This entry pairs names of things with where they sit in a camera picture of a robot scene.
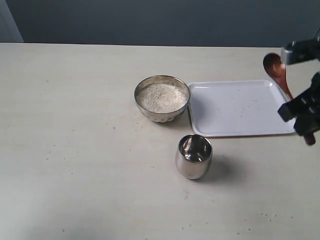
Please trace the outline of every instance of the table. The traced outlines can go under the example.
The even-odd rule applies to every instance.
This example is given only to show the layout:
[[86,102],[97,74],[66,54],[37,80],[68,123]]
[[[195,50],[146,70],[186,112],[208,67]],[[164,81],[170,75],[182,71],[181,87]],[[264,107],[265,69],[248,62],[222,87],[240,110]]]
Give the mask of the table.
[[[187,115],[157,124],[135,106],[153,75],[268,79],[269,52],[280,49],[1,43],[0,239],[318,239],[320,143],[211,138],[210,172],[191,181],[174,163]],[[294,96],[319,66],[288,67]]]

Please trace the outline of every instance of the wall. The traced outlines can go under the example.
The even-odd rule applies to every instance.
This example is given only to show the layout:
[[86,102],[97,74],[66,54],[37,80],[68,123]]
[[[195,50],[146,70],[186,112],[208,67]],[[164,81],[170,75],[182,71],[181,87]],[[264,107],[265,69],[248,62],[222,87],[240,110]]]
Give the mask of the wall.
[[7,0],[25,42],[278,47],[312,38],[320,0]]
[[23,42],[5,0],[0,0],[0,43]]

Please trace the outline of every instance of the white tray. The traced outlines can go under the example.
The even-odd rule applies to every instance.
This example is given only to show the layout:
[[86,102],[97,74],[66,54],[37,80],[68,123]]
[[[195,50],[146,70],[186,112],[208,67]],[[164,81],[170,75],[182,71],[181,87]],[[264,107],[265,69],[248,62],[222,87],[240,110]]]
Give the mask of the white tray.
[[268,80],[195,82],[189,84],[193,130],[205,137],[294,133],[295,120],[278,114],[285,99]]

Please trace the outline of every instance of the steel cup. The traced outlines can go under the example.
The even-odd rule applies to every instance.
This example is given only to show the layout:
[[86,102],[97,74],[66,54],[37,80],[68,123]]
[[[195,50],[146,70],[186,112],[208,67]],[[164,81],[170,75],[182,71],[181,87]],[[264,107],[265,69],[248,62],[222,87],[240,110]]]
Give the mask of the steel cup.
[[210,142],[198,134],[184,136],[175,154],[175,165],[187,179],[199,179],[209,170],[213,150]]

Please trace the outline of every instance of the table surface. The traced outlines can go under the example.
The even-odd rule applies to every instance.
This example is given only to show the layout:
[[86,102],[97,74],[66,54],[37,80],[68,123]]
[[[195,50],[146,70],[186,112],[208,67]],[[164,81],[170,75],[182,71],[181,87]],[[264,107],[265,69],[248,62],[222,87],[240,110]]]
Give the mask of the table surface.
[[[212,167],[191,181],[174,162],[187,114],[157,124],[135,106],[153,75],[268,79],[269,52],[280,49],[0,43],[0,239],[318,239],[319,143],[210,138]],[[294,96],[319,66],[288,67]]]

